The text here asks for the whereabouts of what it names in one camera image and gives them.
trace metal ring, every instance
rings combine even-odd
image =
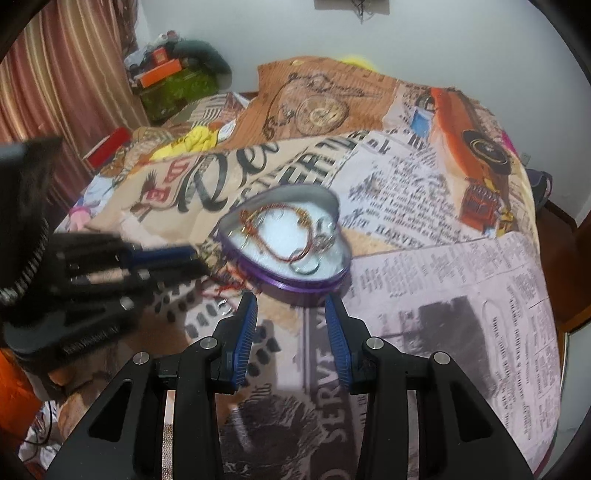
[[[293,251],[293,253],[290,255],[290,258],[298,256],[301,252],[302,252],[301,248],[296,248]],[[306,268],[305,265],[298,266],[298,264],[305,263],[305,260],[310,261],[311,257],[313,257],[315,259],[315,262],[312,264],[311,268]],[[312,274],[316,273],[318,271],[318,269],[320,268],[320,258],[318,257],[318,255],[315,255],[313,253],[309,253],[304,258],[302,258],[298,261],[295,261],[295,262],[290,262],[290,263],[288,263],[288,265],[290,266],[290,269],[293,273],[297,273],[298,275],[312,275]]]
[[[318,254],[322,254],[329,250],[335,243],[336,235],[317,233],[312,237],[312,250]]]
[[[323,233],[324,235],[329,234],[332,236],[336,231],[335,221],[329,216],[320,217],[316,220],[316,231],[319,234]]]

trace jewelry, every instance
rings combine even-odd
[[[297,248],[290,255],[290,258],[295,258],[302,252],[301,248]],[[306,258],[293,261],[289,263],[290,269],[293,273],[298,275],[312,275],[320,268],[320,258],[314,253],[310,253]]]
[[[320,217],[316,221],[316,235],[312,239],[312,250],[316,253],[324,253],[336,242],[336,226],[329,217]]]
[[[267,245],[267,243],[259,235],[258,229],[262,222],[262,220],[259,220],[260,214],[269,210],[291,210],[297,215],[297,224],[307,230],[306,246],[304,248],[296,250],[297,253],[294,252],[289,257],[282,257],[275,253],[271,247]],[[259,207],[252,213],[246,209],[242,210],[240,212],[240,222],[242,224],[242,233],[247,237],[247,239],[252,237],[252,239],[261,249],[266,250],[273,258],[275,258],[275,260],[279,262],[289,264],[297,262],[298,260],[304,258],[312,248],[312,239],[314,235],[312,231],[312,219],[310,218],[310,214],[303,208],[294,207],[285,203],[269,203],[268,205]]]

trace striped curtain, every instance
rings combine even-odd
[[[118,25],[135,1],[53,0],[0,64],[0,142],[64,139],[49,193],[60,214],[92,176],[82,157],[117,127],[149,125],[129,88]]]

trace purple tin rim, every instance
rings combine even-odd
[[[329,189],[327,189],[325,187],[320,187],[318,185],[308,184],[306,186],[322,188],[323,190],[327,191],[334,198],[335,203],[337,205],[339,204],[339,199]],[[300,185],[279,185],[279,186],[272,187],[264,192],[261,192],[260,195],[267,195],[268,193],[272,192],[273,190],[286,189],[286,188],[290,188],[290,187],[300,187]],[[236,205],[226,215],[230,214],[235,209],[240,208],[247,201],[245,201],[239,205]],[[333,217],[333,220],[335,221],[335,223],[337,223],[337,229],[338,229],[340,237],[343,238],[343,240],[344,240],[341,228],[338,225],[338,221],[339,221],[338,213],[336,216],[334,216],[334,215],[331,215],[331,216]],[[281,290],[284,290],[284,291],[289,291],[292,293],[299,293],[299,294],[329,293],[331,291],[334,291],[335,288],[337,288],[342,283],[343,279],[349,274],[349,271],[350,271],[350,262],[348,262],[341,272],[339,272],[338,274],[336,274],[330,278],[327,278],[325,280],[310,281],[310,280],[296,280],[295,278],[285,278],[285,277],[282,277],[281,275],[274,274],[270,270],[258,265],[257,263],[250,260],[248,257],[242,255],[240,253],[240,250],[238,250],[233,245],[233,243],[231,243],[231,241],[229,240],[229,238],[227,236],[220,234],[219,222],[218,222],[218,225],[216,226],[216,229],[217,229],[216,237],[217,237],[217,240],[222,244],[222,249],[227,253],[229,258],[234,260],[236,262],[236,264],[238,266],[240,266],[240,268],[242,268],[246,272],[247,275],[256,278],[258,281],[263,281],[265,283],[268,283],[268,284],[270,284],[276,288],[279,288]],[[344,241],[344,242],[346,244],[347,249],[349,250],[349,256],[350,256],[349,245],[347,244],[346,241]]]

